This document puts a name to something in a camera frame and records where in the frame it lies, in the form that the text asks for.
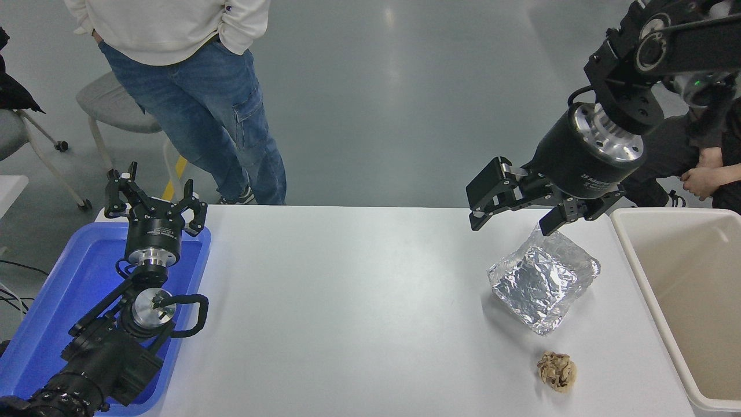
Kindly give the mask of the person's hand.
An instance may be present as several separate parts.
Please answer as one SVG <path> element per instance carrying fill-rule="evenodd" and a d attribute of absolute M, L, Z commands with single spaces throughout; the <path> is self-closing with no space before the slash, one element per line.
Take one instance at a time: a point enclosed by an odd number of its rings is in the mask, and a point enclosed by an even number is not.
<path fill-rule="evenodd" d="M 719 187 L 735 182 L 736 172 L 732 166 L 724 166 L 720 147 L 700 150 L 696 167 L 681 175 L 683 189 L 704 200 Z"/>

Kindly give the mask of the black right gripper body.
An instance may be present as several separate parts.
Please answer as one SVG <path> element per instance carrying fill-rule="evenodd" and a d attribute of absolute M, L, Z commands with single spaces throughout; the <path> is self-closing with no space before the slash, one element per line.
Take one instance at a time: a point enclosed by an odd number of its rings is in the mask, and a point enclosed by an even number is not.
<path fill-rule="evenodd" d="M 571 106 L 551 127 L 529 161 L 561 192 L 592 200 L 639 166 L 639 137 L 613 122 L 601 106 Z"/>

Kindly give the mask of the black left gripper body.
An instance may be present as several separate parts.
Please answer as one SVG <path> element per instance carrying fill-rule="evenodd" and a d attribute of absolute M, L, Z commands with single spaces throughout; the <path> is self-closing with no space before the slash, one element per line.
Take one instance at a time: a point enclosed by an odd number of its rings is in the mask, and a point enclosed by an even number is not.
<path fill-rule="evenodd" d="M 153 199 L 150 203 L 132 203 L 128 211 L 129 227 L 125 246 L 126 253 L 156 248 L 169 253 L 180 253 L 182 249 L 183 218 L 167 216 L 174 204 Z"/>

